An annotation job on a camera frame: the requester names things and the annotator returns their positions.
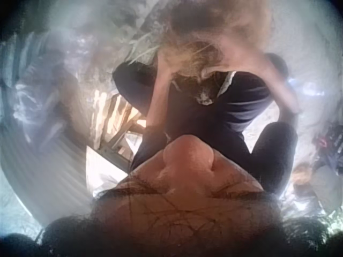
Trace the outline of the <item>heap of dark clutter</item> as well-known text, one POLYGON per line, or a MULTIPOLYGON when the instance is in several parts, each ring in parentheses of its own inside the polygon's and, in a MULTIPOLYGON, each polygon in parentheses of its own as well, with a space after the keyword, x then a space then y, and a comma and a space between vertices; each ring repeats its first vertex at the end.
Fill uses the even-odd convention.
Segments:
POLYGON ((312 140, 312 160, 299 163, 291 179, 296 190, 335 190, 343 177, 343 125, 332 123, 312 140))

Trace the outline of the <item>person's left hand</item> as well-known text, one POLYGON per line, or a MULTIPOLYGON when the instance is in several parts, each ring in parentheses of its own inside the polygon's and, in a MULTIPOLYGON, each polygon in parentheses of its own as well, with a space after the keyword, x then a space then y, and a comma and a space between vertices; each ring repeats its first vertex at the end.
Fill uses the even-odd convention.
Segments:
POLYGON ((178 72, 184 63, 184 52, 174 42, 165 42, 157 52, 158 67, 171 73, 178 72))

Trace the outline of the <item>person's right hand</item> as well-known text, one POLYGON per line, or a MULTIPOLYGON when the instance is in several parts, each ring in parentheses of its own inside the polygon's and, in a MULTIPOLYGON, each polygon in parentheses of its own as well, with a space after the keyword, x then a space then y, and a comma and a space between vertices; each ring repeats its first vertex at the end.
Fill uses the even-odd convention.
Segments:
POLYGON ((267 5, 245 3, 234 12, 230 28, 247 43, 263 49, 269 40, 271 20, 271 11, 267 5))

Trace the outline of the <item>wooden slatted stool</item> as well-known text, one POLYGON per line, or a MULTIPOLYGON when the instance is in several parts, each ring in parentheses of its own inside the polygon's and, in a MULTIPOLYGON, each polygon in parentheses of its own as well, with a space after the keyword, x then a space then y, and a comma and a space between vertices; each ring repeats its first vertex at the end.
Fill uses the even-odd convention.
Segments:
POLYGON ((91 147, 101 156, 128 165, 145 130, 145 118, 118 93, 96 90, 91 118, 91 147))

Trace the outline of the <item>bluish plastic sheet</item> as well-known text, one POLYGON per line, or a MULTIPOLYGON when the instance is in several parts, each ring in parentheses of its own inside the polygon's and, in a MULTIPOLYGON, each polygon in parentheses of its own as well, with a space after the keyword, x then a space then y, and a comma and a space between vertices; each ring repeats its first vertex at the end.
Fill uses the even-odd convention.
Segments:
POLYGON ((14 33, 0 42, 2 121, 15 123, 32 148, 42 149, 61 134, 87 136, 77 105, 92 43, 71 29, 14 33))

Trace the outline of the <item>blond straw fibre bundle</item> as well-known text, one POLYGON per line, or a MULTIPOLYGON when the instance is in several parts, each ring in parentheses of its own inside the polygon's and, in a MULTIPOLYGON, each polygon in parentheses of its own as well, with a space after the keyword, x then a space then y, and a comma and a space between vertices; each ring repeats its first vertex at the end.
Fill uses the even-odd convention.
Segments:
POLYGON ((165 42, 176 43, 184 52, 184 63, 173 74, 203 80, 206 77, 203 71, 222 59, 215 41, 225 31, 222 24, 169 24, 159 35, 156 50, 165 42))

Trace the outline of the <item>person's legs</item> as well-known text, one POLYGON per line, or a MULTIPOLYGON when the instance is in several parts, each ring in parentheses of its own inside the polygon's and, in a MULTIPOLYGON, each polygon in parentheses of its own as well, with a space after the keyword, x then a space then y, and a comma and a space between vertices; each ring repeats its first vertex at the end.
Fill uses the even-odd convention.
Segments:
POLYGON ((248 150, 243 131, 272 103, 261 78, 238 72, 229 88, 213 104, 202 105, 172 87, 164 125, 145 130, 134 156, 135 169, 183 135, 194 135, 235 162, 257 179, 262 188, 280 194, 293 166, 297 134, 284 122, 268 124, 253 150, 248 150))

